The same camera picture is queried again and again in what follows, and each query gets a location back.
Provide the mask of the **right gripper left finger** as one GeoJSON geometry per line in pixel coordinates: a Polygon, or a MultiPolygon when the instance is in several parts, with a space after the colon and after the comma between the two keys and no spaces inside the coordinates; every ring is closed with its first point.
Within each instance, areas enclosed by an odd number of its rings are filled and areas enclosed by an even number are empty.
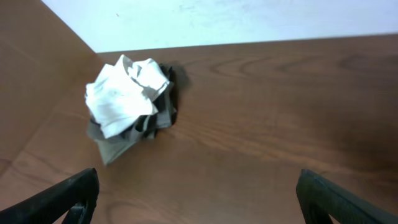
{"type": "Polygon", "coordinates": [[[90,223],[100,192],[97,171],[85,169],[1,211],[1,223],[90,223]]]}

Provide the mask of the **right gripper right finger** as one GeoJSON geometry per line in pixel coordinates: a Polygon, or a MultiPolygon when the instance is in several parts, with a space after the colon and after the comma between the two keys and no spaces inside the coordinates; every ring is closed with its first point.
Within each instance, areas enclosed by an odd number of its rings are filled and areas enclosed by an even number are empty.
{"type": "Polygon", "coordinates": [[[317,173],[301,170],[296,194],[306,224],[396,224],[397,217],[357,197],[317,173]]]}

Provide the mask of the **white t-shirt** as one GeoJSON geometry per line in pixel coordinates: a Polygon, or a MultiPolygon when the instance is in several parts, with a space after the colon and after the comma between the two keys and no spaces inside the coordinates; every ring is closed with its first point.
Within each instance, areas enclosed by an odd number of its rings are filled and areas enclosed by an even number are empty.
{"type": "Polygon", "coordinates": [[[96,80],[86,85],[85,102],[108,139],[121,134],[140,116],[156,114],[154,101],[169,85],[155,60],[132,61],[121,55],[115,65],[104,65],[96,80]]]}

